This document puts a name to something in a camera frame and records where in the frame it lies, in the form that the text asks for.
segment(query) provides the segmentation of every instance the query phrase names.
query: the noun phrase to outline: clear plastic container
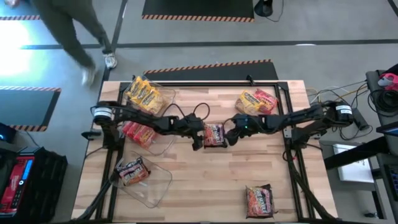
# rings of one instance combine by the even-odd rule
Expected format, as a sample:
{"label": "clear plastic container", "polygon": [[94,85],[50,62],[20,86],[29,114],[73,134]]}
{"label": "clear plastic container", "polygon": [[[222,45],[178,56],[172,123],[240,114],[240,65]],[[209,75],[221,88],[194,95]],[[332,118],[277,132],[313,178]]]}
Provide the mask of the clear plastic container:
{"label": "clear plastic container", "polygon": [[[175,98],[175,90],[172,89],[168,89],[165,87],[162,87],[161,85],[151,82],[150,80],[148,80],[146,77],[141,77],[142,80],[147,80],[149,81],[150,85],[152,87],[154,87],[162,96],[163,101],[165,102],[165,104],[163,105],[162,109],[156,113],[153,114],[154,116],[162,116],[165,113],[165,110],[167,109],[167,107],[172,104],[174,102],[174,98]],[[123,94],[123,98],[126,100],[126,104],[135,108],[135,109],[139,109],[142,110],[146,113],[150,113],[149,111],[146,111],[143,107],[141,107],[139,104],[131,101],[128,97],[128,95],[126,94],[130,89],[132,84],[136,81],[137,77],[135,79],[133,79],[132,83],[126,88],[126,90],[124,91]],[[147,151],[149,151],[151,154],[155,155],[155,156],[159,156],[161,154],[163,154],[167,149],[169,149],[172,144],[175,141],[175,136],[163,136],[160,134],[157,134],[156,137],[152,140],[152,144],[150,144],[149,146],[141,146],[139,144],[136,144],[133,147],[141,147]]]}
{"label": "clear plastic container", "polygon": [[109,180],[113,186],[142,202],[148,208],[154,208],[167,193],[173,177],[169,171],[159,167],[132,150],[125,151],[124,157],[116,164],[116,167],[125,166],[127,163],[135,161],[140,157],[144,165],[150,170],[148,178],[136,184],[125,186],[120,180],[120,177],[113,172]]}

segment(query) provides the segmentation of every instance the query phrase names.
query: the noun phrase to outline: concrete floor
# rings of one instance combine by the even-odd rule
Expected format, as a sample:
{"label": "concrete floor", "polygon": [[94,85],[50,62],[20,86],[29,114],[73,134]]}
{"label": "concrete floor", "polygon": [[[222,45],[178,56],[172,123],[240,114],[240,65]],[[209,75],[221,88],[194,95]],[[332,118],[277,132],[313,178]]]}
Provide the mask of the concrete floor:
{"label": "concrete floor", "polygon": [[[279,15],[281,1],[274,1]],[[99,20],[112,38],[122,0],[94,0]],[[398,36],[398,17],[387,0],[285,0],[282,19],[273,23],[256,17],[253,24],[234,22],[145,21],[141,20],[144,0],[128,0],[117,40],[119,44],[156,42],[206,41],[279,41],[279,40],[375,40]],[[35,14],[24,4],[10,11],[0,5],[0,16]],[[80,86],[80,70],[63,50],[18,50],[25,45],[57,44],[41,21],[0,21],[0,85],[57,86],[62,94],[54,111],[49,129],[34,133],[35,140],[47,149],[67,155],[69,167],[65,177],[55,222],[70,219],[80,179],[87,141],[80,136],[91,126],[89,107],[100,92],[103,59],[100,49],[89,49],[99,66],[95,84]],[[95,39],[76,25],[83,44],[96,44]],[[118,48],[118,67],[110,80],[130,80],[144,70],[235,62],[271,58],[280,80],[304,80],[307,87],[322,90],[328,86],[343,86],[365,80],[368,70],[386,69],[397,63],[398,44],[267,46],[267,47],[184,47],[184,48]],[[354,90],[357,86],[348,87]],[[334,100],[324,94],[322,99]],[[379,126],[377,115],[368,108],[366,96],[359,99],[360,112],[369,124]],[[354,127],[345,130],[354,133]],[[359,138],[366,142],[378,137],[375,132]],[[25,135],[23,143],[29,142]],[[329,132],[322,139],[339,141],[337,133]],[[339,217],[347,221],[393,223],[391,211],[386,221],[364,218],[363,212],[374,212],[370,192],[333,190]]]}

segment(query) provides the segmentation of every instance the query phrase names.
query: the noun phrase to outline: white shoe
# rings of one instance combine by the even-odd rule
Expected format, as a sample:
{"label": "white shoe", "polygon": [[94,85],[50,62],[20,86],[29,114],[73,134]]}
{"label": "white shoe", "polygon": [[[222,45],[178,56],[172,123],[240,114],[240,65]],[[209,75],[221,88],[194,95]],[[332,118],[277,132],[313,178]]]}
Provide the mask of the white shoe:
{"label": "white shoe", "polygon": [[114,56],[114,53],[104,54],[104,58],[105,58],[105,65],[108,69],[115,68],[116,65],[118,64],[118,61]]}
{"label": "white shoe", "polygon": [[95,68],[83,68],[83,78],[81,79],[81,85],[90,87],[95,78]]}

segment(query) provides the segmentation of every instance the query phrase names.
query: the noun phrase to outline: orange and black striped tape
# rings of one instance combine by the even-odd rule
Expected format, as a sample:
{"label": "orange and black striped tape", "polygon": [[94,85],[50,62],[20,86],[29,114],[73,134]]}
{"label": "orange and black striped tape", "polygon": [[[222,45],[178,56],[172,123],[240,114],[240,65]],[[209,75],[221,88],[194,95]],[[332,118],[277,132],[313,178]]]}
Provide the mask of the orange and black striped tape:
{"label": "orange and black striped tape", "polygon": [[45,131],[47,130],[47,126],[41,126],[41,125],[9,125],[11,128],[14,128],[15,130],[19,131]]}
{"label": "orange and black striped tape", "polygon": [[212,65],[196,65],[196,66],[187,66],[187,67],[179,67],[179,68],[163,68],[163,69],[157,69],[157,70],[144,71],[144,75],[151,74],[151,73],[158,73],[158,72],[174,72],[174,71],[180,71],[180,70],[224,67],[224,66],[231,66],[231,65],[246,65],[246,64],[252,64],[252,63],[264,63],[264,62],[272,62],[272,61],[271,61],[271,59],[265,59],[265,60],[250,60],[250,61],[244,61],[244,62],[217,63],[217,64],[212,64]]}
{"label": "orange and black striped tape", "polygon": [[29,91],[57,91],[57,92],[61,92],[61,88],[24,87],[24,86],[0,86],[0,90],[29,90]]}
{"label": "orange and black striped tape", "polygon": [[229,17],[229,16],[143,15],[142,19],[184,20],[184,21],[212,21],[212,22],[254,22],[254,18],[250,18],[250,17]]}
{"label": "orange and black striped tape", "polygon": [[0,16],[0,21],[25,21],[25,20],[40,20],[39,15],[31,16]]}

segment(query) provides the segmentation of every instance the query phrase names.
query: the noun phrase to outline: wooden table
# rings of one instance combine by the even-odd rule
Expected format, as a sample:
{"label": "wooden table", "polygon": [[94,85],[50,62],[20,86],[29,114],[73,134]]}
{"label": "wooden table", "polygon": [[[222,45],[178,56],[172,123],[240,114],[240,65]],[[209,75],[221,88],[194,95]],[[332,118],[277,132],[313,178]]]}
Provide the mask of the wooden table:
{"label": "wooden table", "polygon": [[[294,111],[309,107],[304,82],[287,81]],[[100,100],[116,100],[120,82],[104,82]],[[271,94],[268,87],[260,87]],[[211,114],[205,122],[224,121],[237,111],[234,102],[243,89],[254,87],[180,87],[176,104],[189,113],[206,102]],[[197,116],[204,116],[199,111]],[[240,139],[237,145],[227,149],[200,149],[192,151],[192,140],[177,138],[165,154],[152,156],[126,140],[124,154],[135,151],[155,162],[173,175],[169,191],[156,208],[147,208],[136,199],[118,190],[114,210],[114,222],[286,222],[297,221],[292,186],[287,163],[282,159],[284,142],[282,133],[258,134]],[[101,147],[102,140],[90,142],[87,153]],[[98,193],[103,176],[106,150],[88,157],[84,163],[76,196],[73,218],[81,215]],[[322,153],[315,148],[303,150],[308,181],[312,192],[326,210],[337,217],[335,203],[326,174]],[[271,184],[274,195],[275,219],[246,219],[245,186]],[[109,194],[105,198],[103,214],[108,211]],[[303,193],[300,193],[304,216],[307,209]]]}

